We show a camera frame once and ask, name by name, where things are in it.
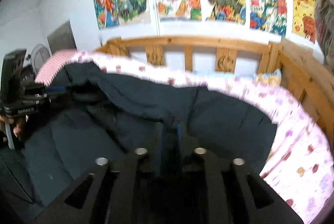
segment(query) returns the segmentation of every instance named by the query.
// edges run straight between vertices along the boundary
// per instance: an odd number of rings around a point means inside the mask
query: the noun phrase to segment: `pink blanket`
[[[108,73],[127,74],[176,87],[205,85],[209,90],[246,101],[267,114],[278,128],[260,176],[304,223],[309,224],[314,219],[333,192],[333,157],[328,141],[301,104],[283,87],[242,78],[197,77],[190,72],[172,71],[103,53],[78,52],[67,63],[90,61]],[[39,80],[47,80],[46,84],[51,82],[47,77],[39,77]]]

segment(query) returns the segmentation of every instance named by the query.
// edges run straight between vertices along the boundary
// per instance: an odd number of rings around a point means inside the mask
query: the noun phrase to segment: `black fabric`
[[[34,217],[44,206],[34,191],[26,160],[21,152],[10,150],[8,147],[0,149],[0,156],[0,207],[10,214],[6,218],[5,212],[1,212],[1,223],[33,223]]]
[[[265,114],[233,97],[106,74],[93,63],[66,65],[51,85],[68,86],[70,93],[61,108],[30,117],[22,150],[44,206],[96,158],[119,161],[145,147],[157,129],[173,143],[182,123],[203,146],[222,158],[244,158],[257,173],[276,133]]]

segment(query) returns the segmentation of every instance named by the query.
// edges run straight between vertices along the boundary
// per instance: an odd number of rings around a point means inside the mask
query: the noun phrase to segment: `wooden slat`
[[[110,44],[106,44],[106,45],[103,45],[97,49],[95,49],[96,52],[99,52],[99,53],[108,53],[108,54],[111,54],[111,49],[110,49]]]
[[[164,50],[162,46],[145,46],[147,62],[155,66],[164,66]]]
[[[117,47],[114,45],[110,45],[111,54],[117,56],[128,56],[128,50],[124,47]]]
[[[273,73],[275,71],[275,65],[277,60],[278,51],[282,50],[282,45],[277,43],[269,42],[269,61],[266,72]]]
[[[147,37],[124,39],[121,46],[156,46],[156,45],[181,45],[181,46],[201,46],[215,48],[231,48],[239,51],[248,51],[252,53],[269,53],[270,47],[265,44],[255,43],[242,39],[216,38],[216,37],[191,37],[191,36],[173,36],[173,37]]]
[[[269,60],[269,53],[263,53],[260,64],[258,65],[258,74],[266,73]]]
[[[217,48],[215,70],[234,72],[237,54],[235,49]]]
[[[184,47],[184,67],[188,71],[192,71],[192,47]]]
[[[299,64],[321,87],[329,102],[334,106],[334,76],[313,57],[313,50],[302,48],[282,38],[283,51],[295,64]]]
[[[303,100],[305,95],[305,91],[300,83],[296,80],[294,75],[291,76],[289,83],[288,83],[288,90],[290,93],[299,101]]]
[[[281,69],[281,67],[282,67],[282,62],[280,60],[280,55],[278,53],[273,71],[275,71],[277,69]]]
[[[334,108],[328,102],[325,94],[320,89],[319,85],[313,82],[313,78],[305,72],[298,64],[294,63],[290,57],[288,57],[283,51],[278,52],[278,57],[282,64],[288,68],[295,76],[295,79],[304,88],[308,97],[312,100],[314,106],[318,110],[322,120],[326,125],[326,137],[330,144],[331,149],[334,145]]]

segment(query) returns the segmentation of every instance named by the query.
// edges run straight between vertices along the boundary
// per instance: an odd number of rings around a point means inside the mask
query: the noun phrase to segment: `human hand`
[[[25,124],[27,123],[26,116],[16,117],[15,119],[7,118],[5,116],[0,116],[0,121],[4,123],[9,123],[9,124],[15,124],[13,132],[16,137],[20,137],[22,135],[23,128]]]

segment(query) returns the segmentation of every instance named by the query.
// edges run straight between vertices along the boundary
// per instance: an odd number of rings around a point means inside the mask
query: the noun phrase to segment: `wooden bed frame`
[[[185,70],[192,71],[192,47],[215,47],[216,71],[234,72],[238,51],[261,54],[258,73],[282,71],[282,86],[298,99],[326,134],[331,150],[334,146],[334,76],[316,61],[312,52],[285,38],[268,45],[231,38],[170,36],[109,39],[98,52],[129,56],[129,47],[145,47],[147,62],[164,66],[165,45],[184,47]]]

